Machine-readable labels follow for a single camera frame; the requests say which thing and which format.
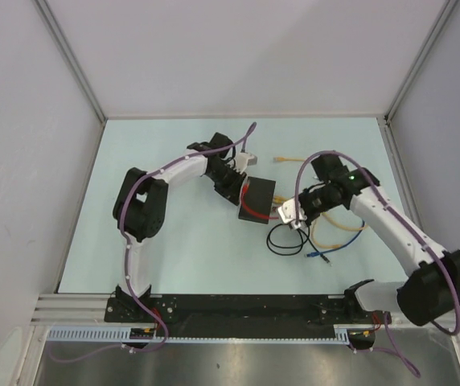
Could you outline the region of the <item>black network switch box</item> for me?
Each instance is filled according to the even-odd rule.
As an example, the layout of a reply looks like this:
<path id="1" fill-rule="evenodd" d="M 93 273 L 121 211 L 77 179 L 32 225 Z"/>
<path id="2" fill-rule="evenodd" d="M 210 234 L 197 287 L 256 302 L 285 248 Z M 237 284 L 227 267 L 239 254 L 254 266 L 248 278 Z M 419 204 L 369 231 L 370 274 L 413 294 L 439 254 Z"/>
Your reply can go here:
<path id="1" fill-rule="evenodd" d="M 244 189 L 244 206 L 240 206 L 238 219 L 258 224 L 268 224 L 273 218 L 271 209 L 276 182 L 271 179 L 249 177 Z"/>

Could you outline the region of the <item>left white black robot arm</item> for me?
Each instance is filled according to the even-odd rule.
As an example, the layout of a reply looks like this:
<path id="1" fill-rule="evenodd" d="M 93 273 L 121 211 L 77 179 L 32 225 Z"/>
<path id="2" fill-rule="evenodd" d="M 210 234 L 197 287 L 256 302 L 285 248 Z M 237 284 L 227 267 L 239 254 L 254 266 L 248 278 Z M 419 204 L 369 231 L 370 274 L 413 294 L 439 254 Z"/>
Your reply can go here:
<path id="1" fill-rule="evenodd" d="M 234 205 L 247 179 L 246 169 L 257 157 L 245 150 L 247 138 L 241 138 L 240 152 L 230 138 L 215 133 L 209 142 L 194 142 L 184 154 L 165 166 L 147 172 L 136 167 L 126 172 L 113 207 L 113 218 L 125 239 L 123 276 L 114 291 L 113 311 L 105 320 L 139 322 L 150 310 L 152 287 L 144 256 L 145 243 L 155 237 L 165 222 L 168 194 L 192 179 L 207 176 L 214 190 Z"/>

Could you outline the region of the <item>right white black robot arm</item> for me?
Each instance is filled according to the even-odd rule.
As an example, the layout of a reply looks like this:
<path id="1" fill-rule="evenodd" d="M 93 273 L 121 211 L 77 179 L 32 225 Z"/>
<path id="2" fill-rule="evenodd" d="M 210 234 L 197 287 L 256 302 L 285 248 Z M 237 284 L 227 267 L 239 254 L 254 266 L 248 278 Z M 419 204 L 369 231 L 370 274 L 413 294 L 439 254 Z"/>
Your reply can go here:
<path id="1" fill-rule="evenodd" d="M 349 170 L 351 157 L 334 150 L 309 156 L 322 186 L 294 189 L 294 222 L 310 223 L 321 213 L 343 206 L 362 219 L 390 249 L 407 277 L 404 282 L 367 280 L 343 303 L 352 322 L 363 322 L 374 310 L 401 312 L 412 324 L 437 324 L 453 312 L 454 329 L 460 331 L 460 251 L 450 252 L 427 236 L 388 198 L 381 182 L 367 168 Z"/>

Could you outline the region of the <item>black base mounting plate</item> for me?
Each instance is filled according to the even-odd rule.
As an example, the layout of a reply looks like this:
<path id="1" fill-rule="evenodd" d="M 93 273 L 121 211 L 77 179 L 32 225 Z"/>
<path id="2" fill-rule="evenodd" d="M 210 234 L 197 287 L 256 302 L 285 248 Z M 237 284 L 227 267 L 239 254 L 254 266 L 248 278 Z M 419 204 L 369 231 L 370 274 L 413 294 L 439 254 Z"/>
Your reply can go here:
<path id="1" fill-rule="evenodd" d="M 350 294 L 151 294 L 135 302 L 116 291 L 105 307 L 105 322 L 158 318 L 172 338 L 317 339 L 334 337 L 337 325 L 371 330 L 391 317 L 363 310 Z"/>

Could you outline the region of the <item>aluminium right frame rail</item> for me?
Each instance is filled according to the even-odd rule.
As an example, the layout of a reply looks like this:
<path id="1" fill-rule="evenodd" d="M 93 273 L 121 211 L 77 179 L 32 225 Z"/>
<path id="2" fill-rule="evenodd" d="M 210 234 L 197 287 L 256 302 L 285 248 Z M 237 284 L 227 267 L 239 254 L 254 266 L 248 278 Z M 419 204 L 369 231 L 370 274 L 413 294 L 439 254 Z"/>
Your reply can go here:
<path id="1" fill-rule="evenodd" d="M 398 190 L 404 212 L 407 217 L 415 223 L 415 225 L 426 232 L 425 227 L 421 221 L 420 212 L 417 209 L 417 203 L 413 194 L 413 190 L 410 186 L 405 165 L 402 161 L 399 147 L 396 144 L 390 122 L 386 119 L 386 117 L 378 117 L 376 120 L 380 128 L 384 147 L 386 149 L 390 166 L 394 174 L 396 188 Z"/>

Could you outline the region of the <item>aluminium frame rail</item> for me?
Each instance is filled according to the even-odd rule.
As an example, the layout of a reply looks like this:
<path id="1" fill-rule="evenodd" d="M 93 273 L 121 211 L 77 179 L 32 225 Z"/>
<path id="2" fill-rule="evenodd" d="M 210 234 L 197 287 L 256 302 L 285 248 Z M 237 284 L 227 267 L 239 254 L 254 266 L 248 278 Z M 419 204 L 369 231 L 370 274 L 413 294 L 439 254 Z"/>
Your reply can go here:
<path id="1" fill-rule="evenodd" d="M 41 294 L 31 316 L 32 325 L 130 326 L 142 321 L 106 322 L 109 294 Z"/>
<path id="2" fill-rule="evenodd" d="M 396 144 L 390 122 L 386 119 L 386 117 L 378 117 L 376 120 L 380 128 L 384 147 L 386 149 L 390 166 L 394 174 L 396 188 L 398 190 L 404 212 L 407 217 L 415 223 L 415 225 L 426 232 L 425 227 L 421 221 L 420 212 L 417 209 L 417 203 L 413 194 L 413 190 L 410 186 L 405 165 L 402 161 L 399 147 Z"/>

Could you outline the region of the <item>aluminium right corner post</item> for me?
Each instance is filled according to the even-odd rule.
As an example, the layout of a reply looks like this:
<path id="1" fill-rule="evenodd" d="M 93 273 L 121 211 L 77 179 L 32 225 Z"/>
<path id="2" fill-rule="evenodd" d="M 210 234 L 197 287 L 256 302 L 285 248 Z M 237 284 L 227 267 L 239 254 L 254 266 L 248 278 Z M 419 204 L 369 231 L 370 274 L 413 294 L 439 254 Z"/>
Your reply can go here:
<path id="1" fill-rule="evenodd" d="M 400 87 L 397 89 L 392 102 L 389 104 L 386 112 L 384 113 L 384 120 L 387 124 L 390 124 L 392 119 L 396 116 L 400 105 L 408 95 L 416 78 L 424 67 L 425 62 L 429 58 L 430 53 L 432 52 L 434 46 L 437 44 L 437 41 L 439 40 L 459 5 L 459 0 L 444 1 L 442 8 L 439 10 L 436 19 L 429 29 L 429 33 L 424 38 L 423 43 L 420 46 L 413 62 L 411 63 L 408 72 L 400 84 Z"/>

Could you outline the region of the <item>aluminium corner post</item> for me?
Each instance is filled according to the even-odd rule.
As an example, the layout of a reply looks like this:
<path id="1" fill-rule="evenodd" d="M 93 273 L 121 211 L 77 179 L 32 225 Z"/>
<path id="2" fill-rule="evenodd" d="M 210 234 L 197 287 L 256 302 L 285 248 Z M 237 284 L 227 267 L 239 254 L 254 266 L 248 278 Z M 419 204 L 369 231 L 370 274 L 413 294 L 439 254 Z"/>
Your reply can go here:
<path id="1" fill-rule="evenodd" d="M 437 44 L 437 41 L 439 40 L 459 5 L 459 0 L 444 1 L 442 8 L 439 10 L 436 19 L 429 29 L 429 33 L 424 38 L 423 43 L 420 46 L 413 62 L 411 63 L 408 72 L 400 84 L 400 87 L 397 89 L 392 102 L 389 104 L 386 112 L 384 113 L 384 120 L 387 124 L 390 124 L 392 119 L 396 116 L 400 105 L 408 95 L 416 78 L 424 67 L 425 62 L 429 58 L 430 53 L 432 52 L 434 46 Z"/>
<path id="2" fill-rule="evenodd" d="M 58 52 L 62 56 L 66 66 L 68 67 L 72 78 L 77 83 L 80 91 L 83 93 L 89 107 L 93 111 L 97 120 L 105 125 L 107 117 L 98 101 L 97 96 L 66 36 L 64 29 L 61 27 L 58 18 L 55 16 L 49 1 L 33 0 L 32 1 L 39 17 L 42 19 L 44 26 L 47 28 L 52 41 L 56 45 Z"/>

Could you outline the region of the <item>aluminium front frame rail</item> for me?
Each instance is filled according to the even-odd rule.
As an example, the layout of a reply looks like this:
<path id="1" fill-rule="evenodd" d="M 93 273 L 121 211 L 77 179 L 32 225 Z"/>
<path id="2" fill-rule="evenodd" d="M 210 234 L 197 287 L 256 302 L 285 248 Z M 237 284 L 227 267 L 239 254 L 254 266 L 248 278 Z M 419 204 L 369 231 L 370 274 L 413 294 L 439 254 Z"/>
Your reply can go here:
<path id="1" fill-rule="evenodd" d="M 130 326 L 142 321 L 106 322 L 109 294 L 41 294 L 31 316 L 32 325 Z"/>

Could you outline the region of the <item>aluminium left corner post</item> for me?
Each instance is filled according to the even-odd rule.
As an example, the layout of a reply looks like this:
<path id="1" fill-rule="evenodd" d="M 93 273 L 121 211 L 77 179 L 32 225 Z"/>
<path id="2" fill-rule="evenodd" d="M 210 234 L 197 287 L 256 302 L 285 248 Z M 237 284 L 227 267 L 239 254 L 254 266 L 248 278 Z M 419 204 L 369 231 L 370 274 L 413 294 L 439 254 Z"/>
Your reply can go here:
<path id="1" fill-rule="evenodd" d="M 39 17 L 42 19 L 44 26 L 47 28 L 52 41 L 56 45 L 58 52 L 62 56 L 66 66 L 68 67 L 72 78 L 77 83 L 80 91 L 83 93 L 89 107 L 93 111 L 97 120 L 105 125 L 107 117 L 98 101 L 97 96 L 66 36 L 64 29 L 61 27 L 58 18 L 55 16 L 49 1 L 33 0 L 32 1 Z"/>

